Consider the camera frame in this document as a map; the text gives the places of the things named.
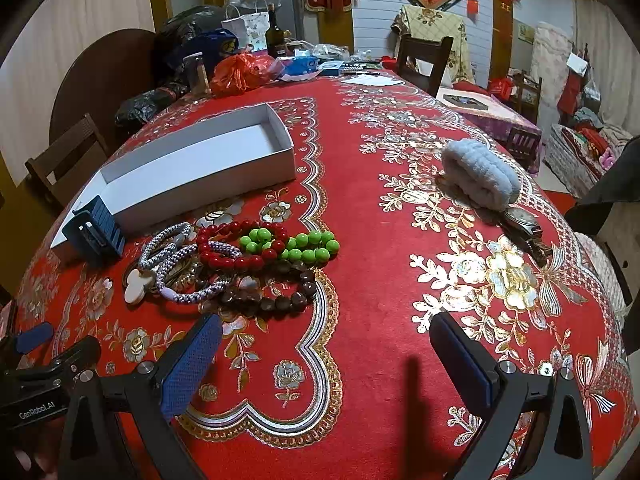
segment screw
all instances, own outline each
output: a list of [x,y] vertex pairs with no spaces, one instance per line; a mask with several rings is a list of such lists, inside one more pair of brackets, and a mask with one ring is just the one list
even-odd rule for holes
[[85,370],[80,374],[80,380],[83,383],[88,383],[93,378],[94,378],[94,373],[91,370]]
[[560,376],[565,381],[571,381],[574,378],[574,373],[569,368],[560,368]]
[[501,361],[500,370],[502,370],[506,374],[514,374],[516,373],[516,365],[511,361]]
[[148,374],[153,369],[153,361],[142,361],[136,368],[139,374]]

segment watch face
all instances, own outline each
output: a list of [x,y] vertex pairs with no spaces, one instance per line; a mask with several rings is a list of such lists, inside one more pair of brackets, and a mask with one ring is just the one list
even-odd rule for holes
[[510,217],[518,224],[535,226],[538,225],[538,220],[529,211],[525,211],[519,207],[510,207],[504,212],[505,216]]

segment table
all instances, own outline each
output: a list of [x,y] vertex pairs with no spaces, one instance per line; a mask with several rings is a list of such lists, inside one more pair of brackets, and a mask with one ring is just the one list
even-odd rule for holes
[[[455,106],[444,98],[444,95],[457,95],[460,97],[469,97],[480,101],[489,107],[488,110],[474,110],[472,108],[463,108]],[[438,100],[445,106],[452,108],[461,114],[465,119],[475,124],[485,133],[489,134],[496,140],[505,141],[509,137],[512,128],[523,130],[533,134],[542,135],[542,131],[534,123],[521,116],[519,113],[511,110],[508,106],[501,103],[492,95],[478,94],[475,92],[467,92],[463,90],[455,90],[452,88],[440,87],[438,90]],[[542,161],[542,141],[538,145],[538,156],[529,168],[529,173],[537,175],[540,170],[540,162]]]
[[[407,84],[342,80],[178,103],[114,155],[268,102],[294,139],[297,179],[184,217],[197,228],[258,217],[290,233],[330,228],[342,243],[316,270],[319,293],[300,316],[222,313],[223,343],[174,421],[194,458],[209,478],[441,478],[480,424],[429,343],[430,318],[445,309],[495,358],[532,373],[572,367],[592,425],[594,467],[604,466],[636,424],[636,409],[613,313],[573,232],[530,176],[455,111]],[[550,266],[537,268],[434,184],[448,139],[468,136],[515,168],[518,205],[538,216],[554,246]],[[33,359],[48,361],[91,334],[102,344],[98,373],[122,374],[188,330],[195,306],[153,296],[132,310],[124,305],[122,275],[164,225],[129,239],[123,259],[99,272],[62,268],[47,250],[52,228],[17,296],[21,329],[45,319],[56,327]],[[513,464],[528,423],[520,419],[497,474]],[[124,425],[146,469],[130,417]]]

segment pink stuffed toy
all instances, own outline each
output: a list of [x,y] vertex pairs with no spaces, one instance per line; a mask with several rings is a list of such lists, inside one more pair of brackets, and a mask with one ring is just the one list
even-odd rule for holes
[[616,161],[616,157],[613,155],[611,148],[604,150],[604,153],[600,155],[599,161],[604,171],[608,171],[609,168],[613,166]]

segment bag handle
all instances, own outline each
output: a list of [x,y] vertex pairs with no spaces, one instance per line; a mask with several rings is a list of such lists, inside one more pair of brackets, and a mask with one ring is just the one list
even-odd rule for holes
[[239,18],[240,17],[240,11],[238,10],[238,8],[234,4],[227,4],[226,7],[225,7],[226,19],[227,20],[229,19],[229,7],[233,7],[236,10],[236,12],[238,13],[238,18]]
[[[269,10],[269,5],[267,4],[267,0],[263,0],[264,1],[264,6],[266,7],[266,10]],[[258,0],[255,0],[255,12],[258,12]]]

